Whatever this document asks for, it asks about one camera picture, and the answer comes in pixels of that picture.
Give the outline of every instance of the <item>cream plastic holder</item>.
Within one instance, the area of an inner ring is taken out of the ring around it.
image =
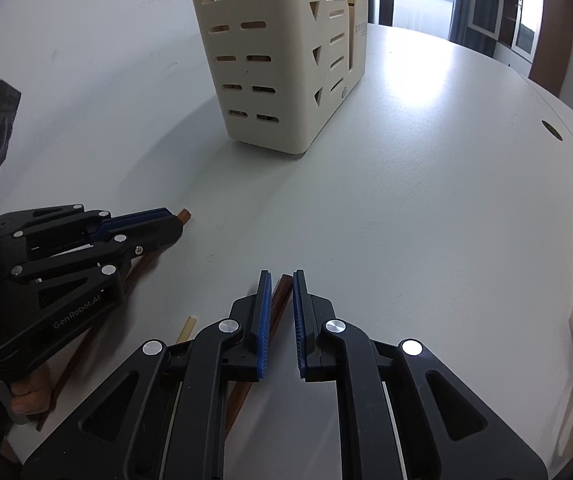
[[[230,137],[303,153],[364,75],[368,0],[193,0]]]

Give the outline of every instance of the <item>finger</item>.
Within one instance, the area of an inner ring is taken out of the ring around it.
[[[28,377],[26,379],[22,379],[21,381],[17,381],[10,386],[10,392],[14,396],[23,396],[35,390],[38,390],[38,388],[33,386],[31,379]]]
[[[11,393],[15,396],[23,396],[37,390],[50,390],[51,377],[46,364],[21,381],[17,381],[10,386]]]
[[[23,396],[13,397],[10,402],[11,409],[18,415],[29,413],[42,413],[48,409],[51,394],[48,390],[38,390]]]

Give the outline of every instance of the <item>white table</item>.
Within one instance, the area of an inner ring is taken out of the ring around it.
[[[0,212],[80,202],[193,214],[42,433],[11,431],[21,458],[138,345],[173,342],[189,315],[196,330],[225,317],[262,269],[277,281],[301,268],[371,338],[423,341],[559,466],[573,111],[476,52],[368,34],[362,82],[304,156],[287,156],[226,137],[190,0],[0,0],[0,77],[24,92]],[[330,480],[339,464],[334,386],[298,378],[287,315],[227,440],[227,478]]]

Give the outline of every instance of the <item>metal rivet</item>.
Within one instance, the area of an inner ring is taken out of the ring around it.
[[[239,329],[240,324],[234,319],[225,319],[224,321],[220,321],[218,327],[220,332],[231,333]]]
[[[414,339],[408,339],[402,343],[402,350],[404,350],[409,355],[420,355],[424,348],[422,348],[422,343],[415,341]]]
[[[157,355],[162,351],[162,343],[159,341],[147,341],[142,346],[142,352],[147,355]]]
[[[115,265],[105,265],[104,267],[102,267],[102,274],[110,276],[111,274],[115,273],[116,270],[117,269]]]
[[[327,321],[325,326],[329,332],[334,334],[339,334],[340,332],[344,332],[346,330],[346,325],[339,319],[331,319],[330,321]]]

